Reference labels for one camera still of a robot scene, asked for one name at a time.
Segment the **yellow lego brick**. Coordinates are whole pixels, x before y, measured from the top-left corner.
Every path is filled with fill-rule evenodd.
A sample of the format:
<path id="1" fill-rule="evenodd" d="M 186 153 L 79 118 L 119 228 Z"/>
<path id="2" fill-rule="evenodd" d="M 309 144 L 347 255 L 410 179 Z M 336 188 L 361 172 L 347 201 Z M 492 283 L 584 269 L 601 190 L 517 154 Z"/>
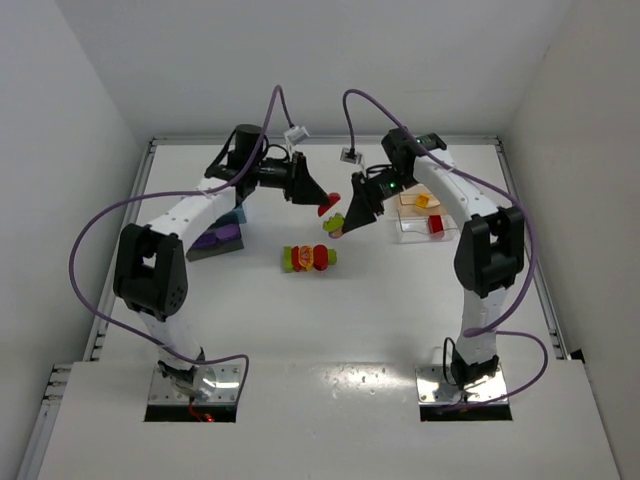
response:
<path id="1" fill-rule="evenodd" d="M 426 209 L 431 204 L 431 196 L 428 194 L 419 194 L 414 202 L 414 205 L 421 209 Z"/>

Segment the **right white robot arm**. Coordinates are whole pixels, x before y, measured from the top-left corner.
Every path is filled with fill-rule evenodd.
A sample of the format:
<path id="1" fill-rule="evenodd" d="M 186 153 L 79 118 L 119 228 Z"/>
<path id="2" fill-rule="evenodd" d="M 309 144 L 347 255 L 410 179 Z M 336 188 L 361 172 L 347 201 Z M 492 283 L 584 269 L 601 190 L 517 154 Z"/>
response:
<path id="1" fill-rule="evenodd" d="M 450 372 L 462 388 L 497 371 L 493 323 L 502 313 L 507 290 L 524 267 L 524 215 L 504 208 L 475 185 L 426 155 L 425 143 L 399 128 L 381 140 L 389 164 L 375 174 L 355 173 L 344 234 L 369 225 L 384 213 L 384 201 L 417 184 L 427 187 L 460 230 L 454 272 L 463 288 L 461 332 Z"/>

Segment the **red half round lego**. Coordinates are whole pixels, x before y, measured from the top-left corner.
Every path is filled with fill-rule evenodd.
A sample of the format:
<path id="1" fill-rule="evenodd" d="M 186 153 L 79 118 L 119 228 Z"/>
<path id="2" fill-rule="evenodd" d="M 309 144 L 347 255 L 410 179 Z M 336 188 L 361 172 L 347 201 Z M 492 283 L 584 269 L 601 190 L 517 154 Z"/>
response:
<path id="1" fill-rule="evenodd" d="M 324 216 L 336 203 L 341 200 L 341 195 L 337 192 L 329 193 L 326 202 L 320 205 L 317 209 L 317 215 L 319 217 Z"/>

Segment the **purple round lego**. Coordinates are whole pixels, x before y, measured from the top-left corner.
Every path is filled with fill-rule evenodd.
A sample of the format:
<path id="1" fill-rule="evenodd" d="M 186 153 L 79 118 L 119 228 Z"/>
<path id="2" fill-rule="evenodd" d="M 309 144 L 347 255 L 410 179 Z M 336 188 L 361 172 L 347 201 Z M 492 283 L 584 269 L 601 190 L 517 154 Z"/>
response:
<path id="1" fill-rule="evenodd" d="M 205 231 L 192 245 L 193 249 L 217 248 L 226 243 L 240 240 L 241 230 L 238 224 L 227 224 Z"/>

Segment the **red lego brick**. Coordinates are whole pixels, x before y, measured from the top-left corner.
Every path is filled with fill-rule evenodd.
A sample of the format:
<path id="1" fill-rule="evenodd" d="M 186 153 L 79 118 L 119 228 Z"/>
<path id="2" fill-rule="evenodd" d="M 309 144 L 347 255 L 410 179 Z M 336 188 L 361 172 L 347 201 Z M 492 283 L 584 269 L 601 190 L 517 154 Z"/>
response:
<path id="1" fill-rule="evenodd" d="M 428 217 L 428 227 L 431 235 L 442 234 L 445 230 L 443 219 L 440 215 L 431 215 Z"/>

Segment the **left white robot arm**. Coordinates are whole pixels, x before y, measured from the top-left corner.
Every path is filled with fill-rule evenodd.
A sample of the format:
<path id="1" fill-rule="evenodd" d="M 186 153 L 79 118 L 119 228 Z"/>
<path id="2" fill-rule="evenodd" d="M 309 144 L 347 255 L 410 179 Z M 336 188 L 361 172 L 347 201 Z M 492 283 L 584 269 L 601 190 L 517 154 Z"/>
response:
<path id="1" fill-rule="evenodd" d="M 211 225 L 258 187 L 279 189 L 295 205 L 329 207 L 329 195 L 295 148 L 307 137 L 304 127 L 290 127 L 284 134 L 285 156 L 270 158 L 261 128 L 238 125 L 206 168 L 195 195 L 182 196 L 165 214 L 144 226 L 129 224 L 120 234 L 114 293 L 159 342 L 161 373 L 184 393 L 194 394 L 201 386 L 205 360 L 188 320 L 179 312 L 188 293 L 186 254 Z"/>

